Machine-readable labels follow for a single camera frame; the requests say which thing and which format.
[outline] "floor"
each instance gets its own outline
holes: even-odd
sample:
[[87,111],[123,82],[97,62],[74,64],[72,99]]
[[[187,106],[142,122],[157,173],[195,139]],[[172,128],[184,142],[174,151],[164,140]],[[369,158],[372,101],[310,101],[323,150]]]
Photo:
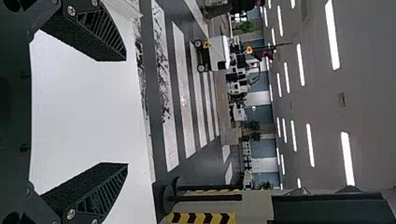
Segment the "floor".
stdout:
[[195,185],[225,184],[237,178],[233,175],[237,162],[220,140],[217,79],[221,74],[196,71],[198,55],[191,42],[219,32],[204,21],[199,10],[203,3],[139,3],[144,17],[136,47],[158,221],[164,217],[163,189],[176,177]]

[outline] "fluorescent light panel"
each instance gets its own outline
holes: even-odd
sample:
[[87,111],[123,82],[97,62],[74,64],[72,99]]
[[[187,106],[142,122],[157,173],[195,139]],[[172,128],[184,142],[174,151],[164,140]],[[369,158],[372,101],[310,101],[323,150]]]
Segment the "fluorescent light panel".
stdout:
[[268,27],[267,7],[264,7],[264,21],[265,27]]
[[297,187],[300,189],[301,188],[301,179],[297,178]]
[[300,69],[301,85],[305,86],[304,64],[303,64],[303,56],[301,54],[301,44],[297,44],[297,59],[298,59],[298,66]]
[[297,140],[296,140],[296,131],[294,129],[294,120],[290,122],[291,126],[291,137],[293,138],[293,149],[297,151]]
[[271,32],[272,32],[272,37],[273,37],[273,45],[275,46],[276,45],[276,40],[275,40],[275,30],[274,30],[274,28],[272,28]]
[[287,136],[287,131],[286,131],[286,121],[285,119],[282,119],[282,125],[283,125],[283,140],[285,143],[288,143],[288,136]]
[[276,73],[276,79],[277,79],[277,89],[279,91],[279,97],[282,97],[282,87],[280,85],[280,75],[279,75],[279,73]]
[[283,154],[280,155],[280,159],[282,160],[282,174],[285,175],[285,160],[283,159]]
[[280,36],[283,36],[282,11],[280,10],[280,6],[277,6],[277,20],[279,22],[279,33],[280,33]]
[[326,11],[327,31],[330,42],[330,54],[332,55],[332,70],[337,70],[338,68],[340,68],[341,64],[340,64],[340,56],[338,53],[337,33],[335,30],[332,0],[329,0],[326,3],[325,11]]
[[309,160],[311,162],[311,166],[315,167],[315,157],[314,157],[314,148],[312,145],[311,125],[309,123],[306,124],[306,138],[308,140]]
[[271,97],[271,102],[273,102],[274,101],[274,96],[272,94],[272,86],[271,86],[271,84],[270,84],[270,97]]
[[279,118],[276,118],[276,124],[277,124],[277,136],[282,137],[282,133],[280,132]]
[[276,148],[277,165],[280,165],[279,147]]
[[341,133],[341,143],[343,146],[344,165],[346,168],[346,184],[355,186],[355,176],[353,175],[352,154],[350,152],[348,133]]
[[290,93],[290,84],[289,84],[289,68],[288,63],[284,62],[283,66],[285,68],[285,79],[286,79],[286,91]]
[[268,60],[268,57],[265,57],[265,61],[267,63],[267,71],[269,71],[270,70],[270,62]]

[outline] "gray floor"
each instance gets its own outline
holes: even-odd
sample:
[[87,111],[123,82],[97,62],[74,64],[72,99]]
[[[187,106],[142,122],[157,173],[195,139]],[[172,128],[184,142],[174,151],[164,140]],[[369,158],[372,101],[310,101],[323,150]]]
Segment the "gray floor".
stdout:
[[[144,66],[144,76],[145,79],[145,89],[142,95],[146,97],[144,102],[147,102],[147,111],[150,127],[150,138],[152,143],[152,157],[154,161],[155,169],[155,179],[153,183],[153,194],[156,204],[157,220],[160,221],[164,217],[163,205],[162,205],[162,193],[164,187],[178,177],[181,176],[188,184],[193,185],[214,185],[214,184],[224,184],[225,183],[225,173],[233,156],[224,162],[223,155],[221,152],[221,142],[220,137],[215,137],[211,141],[209,134],[216,133],[215,124],[215,111],[213,106],[210,108],[211,113],[206,113],[206,104],[204,104],[205,111],[205,132],[207,145],[204,147],[200,146],[199,130],[198,130],[198,120],[197,120],[197,109],[195,102],[195,91],[193,82],[193,70],[195,68],[191,67],[191,49],[190,42],[195,39],[205,39],[205,34],[203,33],[201,26],[195,20],[188,6],[184,0],[169,1],[158,0],[158,5],[163,9],[165,15],[165,31],[167,46],[162,46],[167,48],[168,51],[168,62],[170,71],[170,82],[172,87],[172,97],[173,97],[173,111],[175,116],[176,124],[176,137],[177,137],[177,152],[179,165],[170,172],[167,172],[166,168],[166,152],[165,152],[165,140],[163,123],[167,122],[168,117],[163,116],[164,104],[163,97],[167,97],[166,92],[160,91],[159,89],[159,76],[157,75],[158,66],[162,65],[163,62],[158,61],[158,51],[156,54],[156,47],[153,45],[154,40],[154,22],[151,11],[151,1],[140,1],[140,11],[144,15],[141,19],[141,38],[137,40],[141,43],[142,49],[142,64]],[[181,104],[179,95],[181,91],[178,82],[177,73],[177,56],[175,55],[175,44],[174,44],[174,31],[173,23],[181,30],[184,35],[185,43],[184,47],[186,49],[187,56],[187,71],[189,73],[189,86],[190,86],[190,98],[191,98],[191,113],[192,113],[192,123],[194,132],[194,141],[196,145],[196,153],[191,157],[186,157],[185,152],[185,142],[183,135],[183,120],[181,116]],[[217,82],[219,74],[214,74],[215,88],[218,88]],[[205,99],[205,88],[204,88],[204,77],[203,74],[200,75],[202,84],[202,98]],[[209,91],[212,91],[211,79],[209,79]],[[215,105],[217,99],[214,99],[210,94],[210,104]],[[208,125],[208,122],[212,120],[213,125]]]

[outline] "white floor marking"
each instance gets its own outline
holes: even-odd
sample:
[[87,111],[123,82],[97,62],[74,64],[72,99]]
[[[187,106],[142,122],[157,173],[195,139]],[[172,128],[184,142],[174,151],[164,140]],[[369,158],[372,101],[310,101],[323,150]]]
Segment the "white floor marking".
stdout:
[[172,87],[169,71],[168,44],[166,42],[165,14],[155,2],[152,3],[152,17],[154,23],[154,44],[158,59],[158,78],[160,97],[163,103],[163,138],[165,142],[166,166],[168,172],[178,166],[177,137],[172,99]]
[[223,154],[223,162],[225,163],[230,156],[230,146],[223,146],[222,147],[222,154]]
[[219,114],[218,114],[218,100],[216,98],[216,89],[215,89],[215,79],[213,77],[213,73],[209,72],[210,80],[211,80],[211,87],[212,87],[212,102],[213,102],[213,113],[215,116],[215,128],[216,128],[216,136],[220,135],[219,131]]
[[205,132],[205,116],[204,116],[204,103],[202,101],[202,86],[201,86],[201,75],[197,71],[198,61],[197,61],[197,50],[195,46],[190,43],[190,51],[191,51],[191,67],[192,67],[192,75],[194,78],[194,89],[195,89],[195,102],[197,109],[197,118],[198,118],[198,131],[199,131],[199,140],[201,143],[201,147],[206,146],[206,132]]
[[208,73],[203,73],[204,76],[204,87],[205,87],[205,101],[206,101],[206,114],[207,114],[207,127],[209,128],[209,139],[213,141],[215,134],[213,130],[213,117],[212,108],[210,104],[210,91],[209,91],[209,77]]
[[184,34],[173,23],[175,54],[178,78],[178,90],[180,94],[181,118],[183,121],[184,146],[186,157],[195,153],[194,129],[192,126],[191,99],[189,88],[189,72],[187,71],[186,48]]
[[[140,11],[139,7],[139,1],[138,0],[133,0],[132,5],[136,10]],[[142,44],[141,39],[141,31],[142,31],[142,24],[140,20],[134,20],[134,36],[135,36],[135,42],[136,44]],[[136,59],[138,61],[143,60],[143,46],[141,48],[138,48],[135,45],[135,50],[136,50]],[[146,80],[146,75],[145,75],[145,66],[141,63],[138,63],[137,67],[137,73],[139,75],[139,84],[140,84],[140,93],[142,96],[142,107],[143,107],[143,116],[145,120],[145,131],[146,131],[146,142],[148,145],[148,161],[149,161],[149,172],[150,172],[150,177],[151,177],[151,183],[154,183],[156,181],[155,178],[155,168],[154,168],[154,156],[152,152],[152,144],[151,144],[151,128],[150,128],[150,123],[149,123],[149,110],[147,109],[147,80]]]
[[233,179],[233,163],[230,162],[230,165],[228,166],[227,173],[225,173],[225,184],[229,185],[231,184],[231,180]]
[[206,35],[206,37],[209,37],[209,29],[207,27],[204,16],[202,15],[201,9],[198,7],[196,0],[184,0],[184,1],[186,2],[187,7],[189,7],[195,20],[201,26],[201,29],[204,32],[204,34]]

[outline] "yellow and black stripe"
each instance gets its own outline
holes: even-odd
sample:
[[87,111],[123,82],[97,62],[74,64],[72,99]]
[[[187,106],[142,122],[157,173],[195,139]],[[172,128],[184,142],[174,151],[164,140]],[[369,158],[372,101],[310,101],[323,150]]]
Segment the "yellow and black stripe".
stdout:
[[235,224],[235,213],[171,213],[168,224]]
[[198,190],[189,190],[190,193],[230,193],[230,192],[239,192],[240,189],[198,189]]

